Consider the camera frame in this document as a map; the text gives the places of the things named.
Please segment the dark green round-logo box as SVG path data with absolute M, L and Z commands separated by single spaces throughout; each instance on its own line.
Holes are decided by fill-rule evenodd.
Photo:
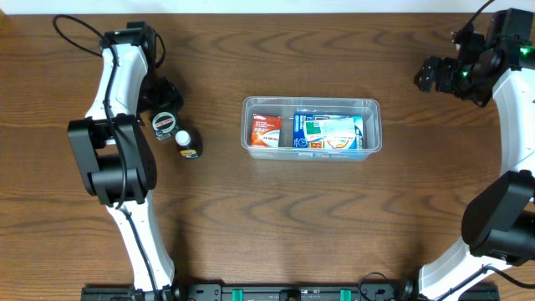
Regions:
M 174 112 L 160 111 L 151 120 L 151 127 L 157 140 L 174 138 L 181 129 L 181 123 Z

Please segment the white green Panadol box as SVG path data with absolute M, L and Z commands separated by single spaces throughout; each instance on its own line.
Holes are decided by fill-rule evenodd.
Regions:
M 354 138 L 354 121 L 351 118 L 308 120 L 304 123 L 304 134 L 309 142 Z

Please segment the red orange medicine box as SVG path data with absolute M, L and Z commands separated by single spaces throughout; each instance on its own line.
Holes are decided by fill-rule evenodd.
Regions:
M 282 117 L 253 115 L 251 146 L 278 148 L 282 129 Z

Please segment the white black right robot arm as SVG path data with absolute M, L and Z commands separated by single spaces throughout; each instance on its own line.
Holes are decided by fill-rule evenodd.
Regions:
M 495 102 L 500 122 L 500 176 L 466 207 L 461 236 L 439 258 L 422 266 L 401 300 L 498 300 L 483 284 L 496 274 L 532 290 L 506 273 L 534 259 L 534 14 L 509 8 L 492 15 L 487 34 L 472 21 L 452 33 L 455 58 L 428 57 L 415 74 L 422 92 L 435 89 L 483 108 Z

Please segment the clear plastic container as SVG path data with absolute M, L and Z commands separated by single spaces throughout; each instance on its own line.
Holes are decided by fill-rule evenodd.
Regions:
M 242 107 L 242 146 L 255 159 L 363 161 L 382 148 L 374 99 L 251 96 Z

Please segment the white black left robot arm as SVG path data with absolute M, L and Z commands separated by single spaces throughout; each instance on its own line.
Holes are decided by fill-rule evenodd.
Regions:
M 183 100 L 175 86 L 157 74 L 164 56 L 161 36 L 144 21 L 99 36 L 104 61 L 94 103 L 72 120 L 68 137 L 86 191 L 114 219 L 134 272 L 129 287 L 89 285 L 83 300 L 177 300 L 175 265 L 158 227 L 153 192 L 155 157 L 141 129 L 141 113 L 171 109 Z

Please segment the blue Kool Fever box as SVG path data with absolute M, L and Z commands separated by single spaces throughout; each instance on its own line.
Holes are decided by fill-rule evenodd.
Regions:
M 295 114 L 293 147 L 326 150 L 363 149 L 363 117 L 360 115 Z

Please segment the dark bottle white cap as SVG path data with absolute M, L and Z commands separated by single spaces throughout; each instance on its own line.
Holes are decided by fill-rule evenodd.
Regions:
M 179 130 L 176 132 L 175 140 L 179 153 L 184 159 L 196 159 L 201 156 L 201 138 L 195 130 Z

